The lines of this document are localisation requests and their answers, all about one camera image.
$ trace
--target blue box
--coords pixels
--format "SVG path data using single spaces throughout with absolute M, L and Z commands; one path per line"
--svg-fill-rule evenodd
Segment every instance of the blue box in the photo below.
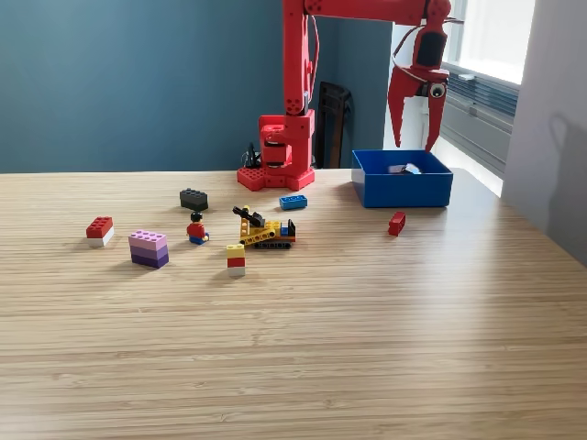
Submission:
M 306 208 L 308 206 L 308 199 L 306 199 L 303 195 L 282 197 L 279 199 L 279 205 L 284 211 L 289 211 L 290 209 Z
M 424 150 L 360 149 L 352 152 L 352 181 L 365 208 L 429 208 L 450 203 L 452 172 Z M 390 174 L 413 163 L 422 174 Z

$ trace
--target stacked lego bricks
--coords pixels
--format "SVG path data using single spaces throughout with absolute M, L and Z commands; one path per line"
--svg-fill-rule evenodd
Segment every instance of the stacked lego bricks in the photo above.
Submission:
M 139 230 L 128 237 L 133 263 L 159 269 L 169 263 L 167 237 L 156 232 Z
M 227 266 L 228 276 L 244 277 L 245 276 L 245 247 L 244 245 L 227 246 Z
M 114 235 L 112 217 L 97 217 L 85 230 L 90 248 L 103 248 Z
M 208 209 L 208 196 L 205 192 L 199 192 L 188 188 L 180 192 L 180 204 L 183 208 L 200 213 Z

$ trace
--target purple lego brick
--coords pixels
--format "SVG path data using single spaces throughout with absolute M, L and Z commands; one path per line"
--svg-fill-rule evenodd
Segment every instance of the purple lego brick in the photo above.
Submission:
M 130 247 L 130 255 L 136 255 L 137 257 L 143 257 L 145 259 L 161 259 L 168 253 L 169 249 L 167 249 L 167 246 L 164 246 L 159 250 L 150 250 L 135 246 Z
M 159 259 L 152 259 L 152 258 L 145 258 L 139 257 L 138 255 L 131 255 L 130 259 L 135 264 L 140 264 L 141 266 L 149 266 L 150 268 L 160 269 L 169 263 L 169 254 L 165 254 L 163 257 Z
M 167 246 L 167 237 L 157 232 L 139 230 L 128 237 L 128 243 L 135 248 L 159 250 Z

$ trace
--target red robotic arm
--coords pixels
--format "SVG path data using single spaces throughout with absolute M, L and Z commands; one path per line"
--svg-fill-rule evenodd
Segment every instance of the red robotic arm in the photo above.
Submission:
M 312 16 L 393 21 L 421 27 L 412 66 L 393 68 L 388 101 L 399 147 L 405 98 L 429 98 L 426 150 L 432 148 L 440 132 L 449 77 L 447 71 L 439 69 L 447 42 L 442 25 L 450 13 L 449 0 L 282 0 L 282 4 L 286 115 L 260 118 L 261 168 L 239 170 L 239 182 L 252 191 L 266 187 L 299 191 L 314 181 L 311 161 L 315 118 L 308 106 L 314 93 L 319 47 L 316 31 L 316 59 L 310 60 L 308 21 L 314 19 Z M 426 24 L 420 26 L 423 19 Z

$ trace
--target lego vehicle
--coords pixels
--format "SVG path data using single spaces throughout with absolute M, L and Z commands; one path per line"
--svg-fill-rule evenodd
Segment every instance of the lego vehicle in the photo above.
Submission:
M 249 214 L 249 207 L 234 207 L 232 212 L 241 218 L 240 244 L 256 249 L 289 249 L 295 242 L 295 225 L 292 220 L 283 225 L 279 221 L 265 220 L 260 214 Z

